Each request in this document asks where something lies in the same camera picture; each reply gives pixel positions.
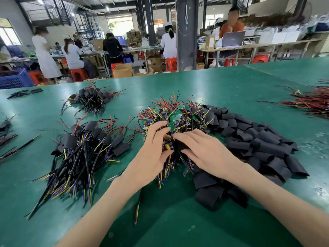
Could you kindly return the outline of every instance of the red stool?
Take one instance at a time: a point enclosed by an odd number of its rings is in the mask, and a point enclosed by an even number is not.
[[[29,72],[29,76],[31,77],[35,85],[47,82],[47,80],[43,77],[40,71],[31,71]]]
[[[256,55],[255,58],[254,58],[254,61],[253,63],[264,63],[264,62],[269,62],[269,55],[266,54],[266,55]]]
[[[232,60],[232,59],[235,59],[235,56],[232,56],[229,59],[226,59],[225,63],[224,63],[224,67],[229,67],[231,61],[232,61],[232,66],[234,66],[235,65],[235,60]]]
[[[79,82],[89,79],[87,72],[83,68],[71,69],[73,82]]]
[[[111,64],[111,69],[112,69],[112,77],[114,78],[114,75],[113,75],[113,69],[117,66],[117,65],[120,65],[120,64],[123,64],[122,62],[119,62],[119,63],[112,63]]]
[[[166,71],[176,72],[177,71],[177,57],[167,58]]]
[[[143,51],[138,51],[138,60],[145,60],[145,55]]]

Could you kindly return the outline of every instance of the green workbench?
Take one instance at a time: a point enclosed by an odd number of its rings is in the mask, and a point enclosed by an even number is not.
[[[317,78],[329,79],[328,63],[329,58],[313,58],[100,80],[96,82],[97,87],[111,86],[114,91],[125,91],[107,104],[104,116],[95,118],[88,114],[84,121],[109,118],[111,114],[126,123],[129,115],[135,116],[151,105],[151,100],[158,101],[160,96],[167,99],[178,90],[181,99],[193,95],[193,100],[198,102],[227,107],[256,122],[266,121],[280,134],[297,142],[300,151],[296,156],[310,174],[307,179],[289,179],[284,188],[329,212],[326,158],[329,121],[309,118],[298,109],[256,102],[291,100],[290,90],[277,85],[301,91],[309,89],[305,85],[315,83]],[[46,187],[42,180],[29,182],[50,170],[50,153],[55,147],[52,139],[65,129],[56,121],[62,118],[68,125],[75,123],[74,114],[78,109],[69,107],[60,116],[61,101],[88,85],[89,82],[45,86],[42,93],[11,100],[7,97],[16,90],[0,90],[0,112],[8,117],[18,114],[12,120],[11,129],[19,134],[0,153],[41,134],[22,152],[1,162],[0,246],[54,246],[90,209],[88,204],[83,206],[81,198],[53,199],[41,206],[31,220],[24,218]],[[139,135],[132,143],[132,150],[119,158],[120,163],[109,164],[96,173],[94,203],[109,187],[106,179],[123,170],[141,146],[142,135]],[[138,194],[128,201],[102,246],[300,246],[255,201],[251,200],[244,209],[229,199],[215,212],[210,212],[195,201],[195,193],[190,174],[184,178],[183,169],[176,168],[161,190],[156,183],[146,186],[136,226],[133,218]]]

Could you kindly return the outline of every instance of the blue plastic basket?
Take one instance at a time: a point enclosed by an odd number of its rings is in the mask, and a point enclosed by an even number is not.
[[[116,36],[115,38],[119,41],[120,45],[126,45],[127,44],[126,39],[124,38],[124,36]]]
[[[35,86],[26,69],[17,69],[15,71],[17,75],[0,77],[0,89]]]

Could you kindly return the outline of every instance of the laptop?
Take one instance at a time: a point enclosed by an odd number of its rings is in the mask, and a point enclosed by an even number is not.
[[[222,47],[241,46],[245,33],[245,31],[224,33]]]

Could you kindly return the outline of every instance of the orange shirt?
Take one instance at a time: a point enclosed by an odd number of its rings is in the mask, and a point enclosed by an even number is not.
[[[224,35],[224,33],[227,32],[227,27],[228,27],[228,24],[227,24],[227,23],[225,23],[225,24],[221,27],[221,29],[220,29],[220,38],[222,38],[223,35]],[[235,24],[234,27],[233,27],[232,32],[243,31],[244,29],[245,29],[245,25],[244,25],[242,22],[237,21],[236,24]]]

